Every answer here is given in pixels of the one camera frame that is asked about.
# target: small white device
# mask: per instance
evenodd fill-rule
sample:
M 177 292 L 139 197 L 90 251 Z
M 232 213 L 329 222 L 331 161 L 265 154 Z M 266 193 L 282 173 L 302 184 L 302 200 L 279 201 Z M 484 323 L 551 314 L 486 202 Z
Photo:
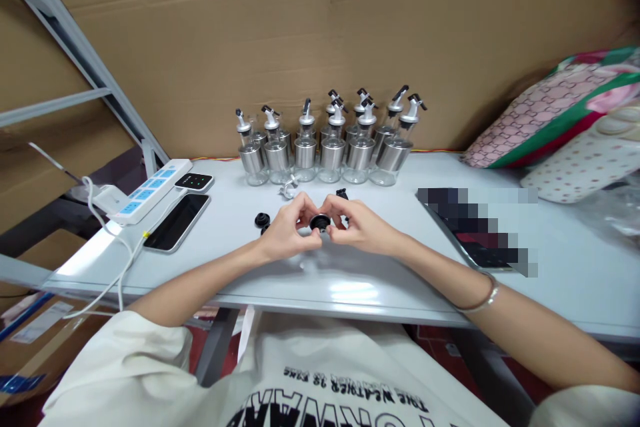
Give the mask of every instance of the small white device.
M 115 185 L 102 185 L 93 196 L 93 205 L 110 215 L 117 214 L 128 203 L 129 197 Z
M 189 159 L 169 160 L 129 196 L 129 202 L 123 208 L 117 213 L 109 214 L 108 217 L 122 226 L 137 224 L 191 167 L 193 164 Z

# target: hand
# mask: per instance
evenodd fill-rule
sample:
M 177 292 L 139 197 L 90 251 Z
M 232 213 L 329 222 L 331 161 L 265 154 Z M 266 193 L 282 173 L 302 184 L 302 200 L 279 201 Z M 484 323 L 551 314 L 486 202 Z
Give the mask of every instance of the hand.
M 320 212 L 309 196 L 301 192 L 289 204 L 280 209 L 257 245 L 267 262 L 274 262 L 322 247 L 320 231 L 314 229 L 311 235 L 303 237 L 298 229 L 308 227 L 311 218 Z
M 328 195 L 320 212 L 333 220 L 335 226 L 329 226 L 327 232 L 336 244 L 350 245 L 373 254 L 395 256 L 399 244 L 406 238 L 405 234 L 391 227 L 359 200 Z M 340 216 L 349 218 L 348 229 Z

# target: white cable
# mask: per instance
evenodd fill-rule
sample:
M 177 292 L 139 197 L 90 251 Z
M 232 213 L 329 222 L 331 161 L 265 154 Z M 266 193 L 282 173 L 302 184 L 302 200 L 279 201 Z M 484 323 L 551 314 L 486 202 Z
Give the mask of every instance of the white cable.
M 129 270 L 129 268 L 133 265 L 133 261 L 135 260 L 135 258 L 140 253 L 142 245 L 143 245 L 144 241 L 147 239 L 147 236 L 148 236 L 147 234 L 150 234 L 155 230 L 155 228 L 165 219 L 165 215 L 167 214 L 167 212 L 170 209 L 172 209 L 175 206 L 175 204 L 178 203 L 182 199 L 182 197 L 184 197 L 184 195 L 188 192 L 186 189 L 184 189 L 178 195 L 178 197 L 174 201 L 172 201 L 169 204 L 169 206 L 167 206 L 167 208 L 163 211 L 163 213 L 160 215 L 158 220 L 153 224 L 153 226 L 149 230 L 144 232 L 144 234 L 142 235 L 142 237 L 140 237 L 140 240 L 138 241 L 136 246 L 133 249 L 131 249 L 131 247 L 129 246 L 129 244 L 127 244 L 127 242 L 122 240 L 120 237 L 116 236 L 111 230 L 109 230 L 107 228 L 107 226 L 106 226 L 104 220 L 102 219 L 102 217 L 100 215 L 98 215 L 98 213 L 95 211 L 95 208 L 93 207 L 93 182 L 91 181 L 91 179 L 89 177 L 82 177 L 82 182 L 86 186 L 89 187 L 89 199 L 87 201 L 87 205 L 89 206 L 89 210 L 97 218 L 98 222 L 100 223 L 102 228 L 105 230 L 105 232 L 107 232 L 110 236 L 114 237 L 116 240 L 121 242 L 127 248 L 127 251 L 129 252 L 129 259 L 127 260 L 127 263 L 126 263 L 125 267 L 122 269 L 122 272 L 120 272 L 120 274 L 115 279 L 113 279 L 113 281 L 90 304 L 85 306 L 82 310 L 79 310 L 77 312 L 71 312 L 70 314 L 67 314 L 66 316 L 64 316 L 65 319 L 74 318 L 74 317 L 77 317 L 77 316 L 80 316 L 80 315 L 83 315 L 83 314 L 114 316 L 115 314 L 109 314 L 107 312 L 88 312 L 87 310 L 89 310 L 91 307 L 93 307 L 102 297 L 104 297 L 107 294 L 107 292 L 109 292 L 109 290 L 111 290 L 113 288 L 113 286 L 116 283 L 118 284 L 118 306 L 119 306 L 120 312 L 122 312 L 124 310 L 122 281 L 123 281 L 123 278 L 124 278 L 125 274 L 127 273 L 127 270 Z

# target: bracelet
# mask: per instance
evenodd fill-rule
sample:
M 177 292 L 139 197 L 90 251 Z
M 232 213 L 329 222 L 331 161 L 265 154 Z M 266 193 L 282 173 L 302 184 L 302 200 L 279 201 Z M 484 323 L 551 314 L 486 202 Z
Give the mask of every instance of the bracelet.
M 474 314 L 475 312 L 479 312 L 480 310 L 489 307 L 495 300 L 495 296 L 498 294 L 498 291 L 500 290 L 500 284 L 498 283 L 498 281 L 495 279 L 494 276 L 492 276 L 489 272 L 480 271 L 479 273 L 491 279 L 491 292 L 489 293 L 489 296 L 486 299 L 484 299 L 482 302 L 480 302 L 480 304 L 476 305 L 475 307 L 461 309 L 454 306 L 455 309 L 458 312 L 461 312 L 462 314 Z

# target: forearm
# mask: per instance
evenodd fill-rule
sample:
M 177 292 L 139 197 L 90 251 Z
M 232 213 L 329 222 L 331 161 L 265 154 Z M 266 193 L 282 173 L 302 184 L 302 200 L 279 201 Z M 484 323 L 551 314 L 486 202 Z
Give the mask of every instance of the forearm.
M 491 291 L 487 276 L 406 237 L 397 257 L 451 303 L 480 304 Z M 500 286 L 495 301 L 467 316 L 514 359 L 554 388 L 605 385 L 640 392 L 640 376 L 591 336 L 520 293 Z
M 264 263 L 255 242 L 169 280 L 133 302 L 127 310 L 154 324 L 178 327 L 221 288 Z

